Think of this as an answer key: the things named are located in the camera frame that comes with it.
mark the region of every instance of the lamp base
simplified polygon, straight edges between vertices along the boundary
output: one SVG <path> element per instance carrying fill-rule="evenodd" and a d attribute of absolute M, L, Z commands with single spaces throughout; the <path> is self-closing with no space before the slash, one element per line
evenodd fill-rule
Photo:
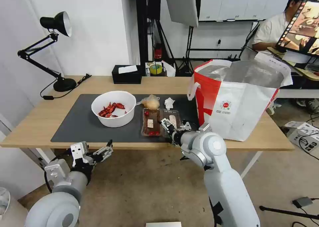
<path fill-rule="evenodd" d="M 70 91 L 76 87 L 76 81 L 74 79 L 62 79 L 58 80 L 53 84 L 53 88 L 57 92 Z"/>

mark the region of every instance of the white shirt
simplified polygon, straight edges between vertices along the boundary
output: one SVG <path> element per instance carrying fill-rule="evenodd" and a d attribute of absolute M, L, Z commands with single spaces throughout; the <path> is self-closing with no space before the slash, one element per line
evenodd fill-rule
<path fill-rule="evenodd" d="M 281 35 L 284 33 L 289 22 L 286 21 L 285 13 L 280 13 L 265 20 L 258 28 L 252 44 L 277 43 Z M 261 51 L 265 54 L 271 54 L 269 51 Z"/>

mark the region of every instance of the white bowl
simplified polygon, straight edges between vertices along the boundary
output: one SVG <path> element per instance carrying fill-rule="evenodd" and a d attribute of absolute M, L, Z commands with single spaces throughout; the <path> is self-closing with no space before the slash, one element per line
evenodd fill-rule
<path fill-rule="evenodd" d="M 112 115 L 118 117 L 101 117 L 99 112 L 103 110 L 103 107 L 107 107 L 109 103 L 122 103 L 125 109 L 116 108 Z M 92 112 L 98 117 L 100 122 L 107 127 L 121 127 L 128 124 L 134 117 L 134 109 L 136 104 L 136 98 L 125 91 L 110 91 L 98 96 L 92 102 Z"/>

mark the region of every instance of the wooden table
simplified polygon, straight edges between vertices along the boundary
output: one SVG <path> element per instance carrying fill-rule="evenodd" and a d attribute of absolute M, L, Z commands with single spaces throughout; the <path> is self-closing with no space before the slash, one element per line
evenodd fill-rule
<path fill-rule="evenodd" d="M 81 76 L 69 76 L 76 81 Z M 112 77 L 92 76 L 63 98 L 41 101 L 30 114 L 0 143 L 2 147 L 36 148 L 44 160 L 46 152 L 55 148 L 69 148 L 72 143 L 51 142 L 51 138 L 80 94 L 102 94 L 112 90 L 132 94 L 186 94 L 189 77 L 143 77 L 141 84 L 113 84 Z M 52 91 L 53 96 L 61 93 Z M 105 143 L 89 143 L 90 149 L 99 149 Z M 264 113 L 256 128 L 245 142 L 226 140 L 228 150 L 253 151 L 249 165 L 253 165 L 263 151 L 292 151 L 294 146 L 273 120 Z M 172 148 L 168 143 L 114 143 L 114 149 L 155 150 Z"/>

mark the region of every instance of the black lamp shade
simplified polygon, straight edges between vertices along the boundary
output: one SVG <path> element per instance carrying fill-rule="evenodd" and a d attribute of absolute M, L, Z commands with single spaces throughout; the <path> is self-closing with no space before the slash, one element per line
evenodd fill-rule
<path fill-rule="evenodd" d="M 43 28 L 58 30 L 61 34 L 71 37 L 72 27 L 67 12 L 62 11 L 54 18 L 41 17 L 40 24 Z"/>

